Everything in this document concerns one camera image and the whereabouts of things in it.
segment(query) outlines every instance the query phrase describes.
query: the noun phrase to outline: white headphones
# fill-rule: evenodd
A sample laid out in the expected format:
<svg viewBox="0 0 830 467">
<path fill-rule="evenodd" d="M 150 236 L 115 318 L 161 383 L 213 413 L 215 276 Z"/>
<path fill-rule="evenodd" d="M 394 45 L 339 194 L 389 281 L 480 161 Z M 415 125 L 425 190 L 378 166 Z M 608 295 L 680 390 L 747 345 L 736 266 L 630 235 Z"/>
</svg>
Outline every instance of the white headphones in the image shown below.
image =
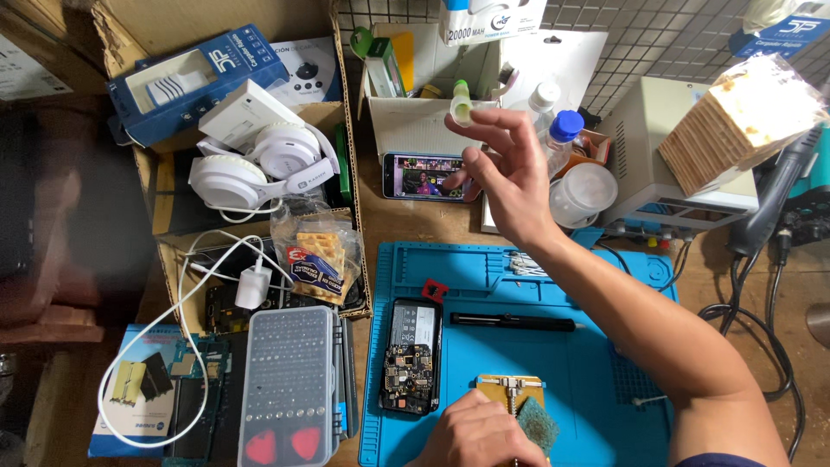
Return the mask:
<svg viewBox="0 0 830 467">
<path fill-rule="evenodd" d="M 278 210 L 260 209 L 268 200 L 290 193 L 304 193 L 340 173 L 337 154 L 329 140 L 314 126 L 275 123 L 260 131 L 254 149 L 248 154 L 231 152 L 211 137 L 196 146 L 205 157 L 193 160 L 190 180 L 200 198 L 222 218 L 238 224 L 254 214 Z M 267 175 L 277 182 L 271 182 Z M 243 219 L 230 219 L 223 211 L 249 213 Z"/>
</svg>

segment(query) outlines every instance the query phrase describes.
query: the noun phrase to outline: blue bottle cap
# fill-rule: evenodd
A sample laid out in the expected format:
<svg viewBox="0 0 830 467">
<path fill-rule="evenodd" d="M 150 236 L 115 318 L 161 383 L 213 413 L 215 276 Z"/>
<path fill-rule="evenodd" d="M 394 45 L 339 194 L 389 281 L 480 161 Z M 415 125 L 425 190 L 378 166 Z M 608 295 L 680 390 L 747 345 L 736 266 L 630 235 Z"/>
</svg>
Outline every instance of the blue bottle cap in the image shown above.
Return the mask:
<svg viewBox="0 0 830 467">
<path fill-rule="evenodd" d="M 550 124 L 550 137 L 560 143 L 572 141 L 585 127 L 585 119 L 577 111 L 561 111 Z"/>
</svg>

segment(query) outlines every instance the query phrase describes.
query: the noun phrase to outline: cracker package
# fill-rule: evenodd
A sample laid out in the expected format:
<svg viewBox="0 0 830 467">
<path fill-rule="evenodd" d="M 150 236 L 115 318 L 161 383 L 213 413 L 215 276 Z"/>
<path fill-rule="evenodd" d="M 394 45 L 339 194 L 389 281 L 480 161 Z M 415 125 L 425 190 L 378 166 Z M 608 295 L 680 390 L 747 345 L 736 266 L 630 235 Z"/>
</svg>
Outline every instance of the cracker package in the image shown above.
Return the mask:
<svg viewBox="0 0 830 467">
<path fill-rule="evenodd" d="M 294 279 L 292 292 L 335 305 L 360 275 L 363 238 L 349 213 L 325 211 L 271 222 L 274 246 Z"/>
</svg>

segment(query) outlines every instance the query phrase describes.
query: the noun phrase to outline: plastic case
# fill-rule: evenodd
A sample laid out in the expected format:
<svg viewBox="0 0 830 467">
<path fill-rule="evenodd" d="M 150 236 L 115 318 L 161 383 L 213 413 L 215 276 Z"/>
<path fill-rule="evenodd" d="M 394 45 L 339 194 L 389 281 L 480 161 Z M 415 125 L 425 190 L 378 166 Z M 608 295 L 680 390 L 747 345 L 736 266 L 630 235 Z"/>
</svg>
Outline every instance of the plastic case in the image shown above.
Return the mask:
<svg viewBox="0 0 830 467">
<path fill-rule="evenodd" d="M 319 466 L 337 450 L 334 363 L 341 358 L 342 329 L 335 316 L 317 306 L 264 310 L 251 318 L 240 467 Z"/>
</svg>

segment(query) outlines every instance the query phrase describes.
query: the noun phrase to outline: jp electro logo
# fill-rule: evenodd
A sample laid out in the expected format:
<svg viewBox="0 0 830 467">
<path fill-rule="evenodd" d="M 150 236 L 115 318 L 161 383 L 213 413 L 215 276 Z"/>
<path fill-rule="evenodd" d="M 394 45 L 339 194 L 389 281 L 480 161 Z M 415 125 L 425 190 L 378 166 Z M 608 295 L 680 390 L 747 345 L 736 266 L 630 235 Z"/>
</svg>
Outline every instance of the jp electro logo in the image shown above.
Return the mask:
<svg viewBox="0 0 830 467">
<path fill-rule="evenodd" d="M 219 69 L 220 73 L 224 73 L 227 71 L 227 65 L 230 65 L 231 68 L 236 68 L 237 65 L 231 60 L 228 54 L 223 53 L 222 51 L 215 50 L 213 52 L 208 53 L 213 63 L 216 65 L 216 68 Z"/>
<path fill-rule="evenodd" d="M 793 32 L 793 33 L 795 33 L 795 32 L 812 31 L 813 29 L 816 28 L 816 26 L 821 24 L 821 22 L 820 21 L 808 21 L 808 20 L 805 20 L 805 19 L 794 19 L 793 21 L 788 22 L 787 24 L 789 26 L 792 26 L 793 28 L 792 29 L 781 29 L 781 30 L 779 30 L 779 32 Z"/>
<path fill-rule="evenodd" d="M 490 21 L 490 26 L 497 31 L 501 31 L 507 26 L 507 20 L 509 19 L 510 17 L 495 15 L 492 21 Z"/>
</svg>

